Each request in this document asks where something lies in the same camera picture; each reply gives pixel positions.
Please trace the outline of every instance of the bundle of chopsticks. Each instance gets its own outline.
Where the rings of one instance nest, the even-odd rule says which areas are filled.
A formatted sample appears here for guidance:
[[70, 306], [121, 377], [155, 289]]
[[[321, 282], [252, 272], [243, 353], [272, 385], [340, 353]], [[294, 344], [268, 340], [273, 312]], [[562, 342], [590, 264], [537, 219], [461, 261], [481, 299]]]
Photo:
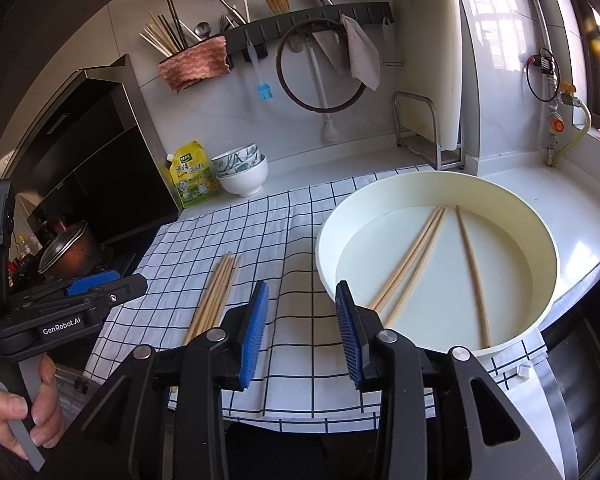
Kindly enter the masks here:
[[145, 23], [144, 34], [140, 32], [140, 36], [158, 52], [169, 57], [189, 47], [184, 31], [187, 31], [194, 40], [200, 41], [200, 37], [178, 18], [173, 0], [167, 0], [167, 5], [171, 13], [173, 27], [163, 14], [156, 17], [154, 13], [149, 11], [149, 17], [151, 17], [153, 23]]
[[233, 257], [231, 253], [222, 256], [191, 319], [183, 346], [189, 344], [193, 338], [220, 324], [226, 300], [229, 298], [235, 275], [240, 268], [240, 261], [241, 257]]
[[[432, 211], [429, 219], [427, 219], [427, 222], [418, 233], [418, 236], [416, 236], [409, 250], [406, 252], [397, 267], [395, 267], [394, 272], [392, 272], [389, 278], [384, 282], [376, 297], [369, 304], [369, 308], [380, 314], [380, 312], [382, 312], [382, 310], [386, 307], [388, 301], [394, 296], [398, 288], [404, 283], [407, 275], [411, 271], [411, 268], [414, 264], [416, 264], [417, 261], [416, 267], [413, 269], [413, 272], [407, 280], [400, 297], [394, 303], [394, 307], [391, 312], [386, 316], [386, 320], [383, 323], [385, 326], [391, 326], [391, 324], [397, 319], [404, 306], [404, 303], [407, 301], [407, 298], [418, 282], [418, 279], [422, 274], [422, 271], [427, 264], [427, 260], [429, 259], [429, 256], [436, 243], [436, 239], [440, 232], [440, 227], [443, 224], [447, 211], [448, 207], [437, 207]], [[469, 259], [472, 281], [474, 283], [474, 291], [478, 303], [478, 312], [480, 315], [480, 333], [482, 335], [482, 344], [485, 348], [488, 348], [491, 346], [491, 336], [487, 322], [484, 294], [482, 292], [482, 284], [480, 282], [478, 266], [475, 261], [474, 250], [472, 248], [471, 241], [469, 240], [469, 236], [464, 225], [464, 220], [462, 219], [460, 206], [456, 206], [456, 215], [458, 216], [458, 223], [462, 233], [464, 249]]]

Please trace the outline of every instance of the finger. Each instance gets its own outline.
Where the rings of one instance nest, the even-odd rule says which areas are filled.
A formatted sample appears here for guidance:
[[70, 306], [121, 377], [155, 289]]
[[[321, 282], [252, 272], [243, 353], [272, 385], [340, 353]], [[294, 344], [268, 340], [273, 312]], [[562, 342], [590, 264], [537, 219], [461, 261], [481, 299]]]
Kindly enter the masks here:
[[11, 433], [7, 420], [22, 420], [27, 416], [27, 403], [19, 396], [0, 391], [0, 444], [19, 457], [26, 455]]
[[49, 440], [55, 437], [62, 428], [62, 410], [60, 404], [56, 405], [56, 409], [48, 418], [45, 424], [36, 426], [31, 430], [30, 436], [36, 446], [42, 446]]
[[46, 384], [53, 384], [56, 380], [56, 365], [51, 357], [44, 354], [40, 360], [40, 378]]
[[56, 447], [58, 445], [58, 442], [60, 442], [60, 439], [64, 435], [65, 431], [66, 431], [66, 426], [64, 424], [64, 417], [63, 417], [62, 418], [62, 423], [60, 425], [60, 431], [58, 431], [56, 433], [56, 436], [53, 436], [50, 440], [46, 441], [46, 444], [44, 445], [45, 448], [46, 449], [51, 449], [52, 447]]
[[31, 407], [31, 416], [36, 426], [43, 426], [53, 415], [58, 405], [58, 388], [55, 380], [51, 384], [43, 382], [38, 389], [33, 406]]

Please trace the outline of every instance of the pink sponge cloth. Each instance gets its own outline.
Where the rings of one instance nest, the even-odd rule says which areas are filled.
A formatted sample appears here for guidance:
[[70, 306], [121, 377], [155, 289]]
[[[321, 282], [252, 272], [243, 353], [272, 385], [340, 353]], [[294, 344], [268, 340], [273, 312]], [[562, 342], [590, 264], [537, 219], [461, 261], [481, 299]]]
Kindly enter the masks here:
[[203, 41], [163, 61], [159, 68], [162, 78], [176, 91], [201, 79], [228, 74], [226, 40], [218, 36]]

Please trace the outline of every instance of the white bowl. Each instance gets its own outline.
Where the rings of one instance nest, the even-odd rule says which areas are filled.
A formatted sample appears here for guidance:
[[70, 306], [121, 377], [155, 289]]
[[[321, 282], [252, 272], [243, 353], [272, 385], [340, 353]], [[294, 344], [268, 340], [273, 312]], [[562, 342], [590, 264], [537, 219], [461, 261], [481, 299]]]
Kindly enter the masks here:
[[225, 191], [240, 196], [251, 196], [259, 192], [269, 174], [267, 157], [264, 155], [260, 157], [260, 162], [252, 168], [229, 176], [218, 176], [218, 182]]
[[260, 161], [260, 150], [255, 144], [237, 148], [211, 159], [214, 173], [219, 176], [227, 176], [248, 170]]
[[[334, 298], [347, 280], [366, 306], [402, 260], [433, 207], [450, 206], [440, 235], [392, 328], [417, 346], [447, 352], [462, 345], [476, 356], [499, 352], [534, 330], [548, 313], [560, 265], [542, 219], [512, 192], [461, 173], [407, 173], [369, 184], [331, 213], [317, 239], [320, 279]], [[491, 347], [480, 318], [456, 218], [460, 205], [484, 291]], [[386, 320], [404, 286], [381, 313]]]

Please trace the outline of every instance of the checkered tablecloth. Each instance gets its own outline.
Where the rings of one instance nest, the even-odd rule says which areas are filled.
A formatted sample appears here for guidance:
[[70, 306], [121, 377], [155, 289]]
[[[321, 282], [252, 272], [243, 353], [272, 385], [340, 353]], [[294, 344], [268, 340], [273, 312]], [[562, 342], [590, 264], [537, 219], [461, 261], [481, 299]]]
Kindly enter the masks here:
[[[248, 302], [255, 282], [266, 280], [269, 315], [256, 377], [242, 393], [222, 393], [224, 416], [280, 431], [376, 428], [380, 394], [361, 394], [349, 379], [334, 304], [315, 269], [315, 240], [350, 193], [397, 173], [428, 169], [303, 187], [163, 226], [137, 270], [148, 280], [147, 294], [112, 309], [85, 374], [103, 382], [139, 344], [180, 346], [211, 269], [231, 251], [242, 255], [242, 267], [228, 308]], [[525, 365], [545, 358], [535, 331], [482, 364], [509, 390], [524, 380]], [[432, 414], [431, 394], [426, 405]]]

